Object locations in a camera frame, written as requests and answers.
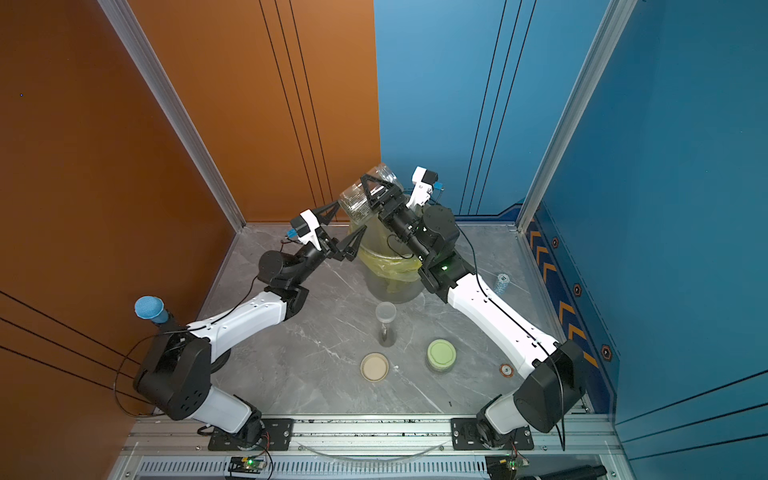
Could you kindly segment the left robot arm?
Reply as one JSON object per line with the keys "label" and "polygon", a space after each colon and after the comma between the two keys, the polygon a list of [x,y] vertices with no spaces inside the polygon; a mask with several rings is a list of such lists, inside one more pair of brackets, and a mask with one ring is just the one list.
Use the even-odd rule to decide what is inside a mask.
{"label": "left robot arm", "polygon": [[332,202],[292,219],[286,240],[299,244],[299,249],[263,253],[254,278],[263,283],[263,291],[248,292],[229,310],[181,326],[159,298],[140,298],[136,315],[154,323],[158,332],[148,339],[150,346],[134,378],[134,389],[173,420],[202,422],[226,434],[238,449],[256,447],[265,429],[261,412],[214,386],[211,376],[236,345],[301,311],[309,295],[303,283],[325,261],[357,257],[364,227],[343,239],[325,229],[339,208],[339,203]]}

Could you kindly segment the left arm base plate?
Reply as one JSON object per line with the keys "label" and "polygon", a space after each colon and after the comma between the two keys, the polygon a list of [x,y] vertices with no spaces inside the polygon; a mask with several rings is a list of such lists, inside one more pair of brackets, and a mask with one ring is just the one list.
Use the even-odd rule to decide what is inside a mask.
{"label": "left arm base plate", "polygon": [[215,427],[210,436],[209,451],[255,451],[282,452],[289,449],[294,420],[292,418],[262,419],[262,430],[253,441],[247,441]]}

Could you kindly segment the glass jar with tea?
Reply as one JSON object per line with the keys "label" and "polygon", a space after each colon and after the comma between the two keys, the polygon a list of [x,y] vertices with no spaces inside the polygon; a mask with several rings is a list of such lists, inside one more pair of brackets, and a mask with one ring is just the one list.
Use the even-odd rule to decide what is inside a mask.
{"label": "glass jar with tea", "polygon": [[[371,168],[367,174],[404,189],[394,172],[384,163]],[[365,224],[373,216],[361,179],[344,190],[338,201],[351,223]]]}

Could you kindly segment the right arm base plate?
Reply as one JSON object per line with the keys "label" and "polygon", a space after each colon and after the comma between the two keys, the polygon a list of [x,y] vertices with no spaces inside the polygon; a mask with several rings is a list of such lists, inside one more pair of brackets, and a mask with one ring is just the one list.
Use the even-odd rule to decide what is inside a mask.
{"label": "right arm base plate", "polygon": [[531,451],[535,448],[533,435],[528,427],[500,434],[488,422],[477,418],[453,418],[450,424],[453,449],[457,451]]}

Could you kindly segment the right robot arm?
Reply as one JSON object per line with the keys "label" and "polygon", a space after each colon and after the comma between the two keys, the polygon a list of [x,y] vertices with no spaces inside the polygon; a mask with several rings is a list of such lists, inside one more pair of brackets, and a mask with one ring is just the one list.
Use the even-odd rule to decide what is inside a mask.
{"label": "right robot arm", "polygon": [[506,355],[521,385],[501,394],[477,414],[477,430],[488,448],[503,445],[513,431],[531,427],[566,439],[566,414],[587,392],[589,364],[573,340],[559,341],[508,305],[484,281],[475,259],[456,243],[464,232],[453,212],[419,202],[396,184],[365,174],[361,187],[372,213],[420,261],[425,288],[471,320]]}

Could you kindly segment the cream jar lid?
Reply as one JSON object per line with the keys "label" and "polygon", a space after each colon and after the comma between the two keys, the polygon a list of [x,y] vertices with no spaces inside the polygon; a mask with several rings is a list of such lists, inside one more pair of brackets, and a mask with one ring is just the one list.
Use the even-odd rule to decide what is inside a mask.
{"label": "cream jar lid", "polygon": [[371,383],[384,380],[390,370],[390,364],[385,355],[379,352],[367,354],[361,361],[360,373],[362,377]]}

